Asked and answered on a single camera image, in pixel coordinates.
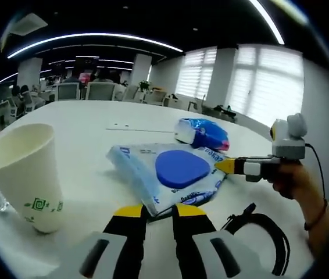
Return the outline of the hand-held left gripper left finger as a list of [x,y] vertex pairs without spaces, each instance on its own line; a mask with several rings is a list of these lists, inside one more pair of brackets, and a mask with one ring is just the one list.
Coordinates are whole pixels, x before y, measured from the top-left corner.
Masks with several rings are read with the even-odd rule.
[[114,212],[93,241],[79,272],[85,278],[138,278],[144,258],[148,211],[142,204]]

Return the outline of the person's right hand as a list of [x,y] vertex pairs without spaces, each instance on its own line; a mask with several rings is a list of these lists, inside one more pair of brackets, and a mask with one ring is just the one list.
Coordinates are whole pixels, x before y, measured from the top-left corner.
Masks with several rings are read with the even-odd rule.
[[315,181],[300,163],[284,163],[272,179],[273,189],[287,199],[299,203],[303,211],[319,211],[324,207],[324,199]]

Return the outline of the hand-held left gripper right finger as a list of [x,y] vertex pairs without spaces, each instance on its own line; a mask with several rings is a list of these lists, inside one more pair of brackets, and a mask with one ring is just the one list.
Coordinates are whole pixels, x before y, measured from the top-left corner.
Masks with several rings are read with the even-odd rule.
[[227,231],[218,231],[196,206],[173,207],[173,234],[182,278],[259,278],[255,252]]

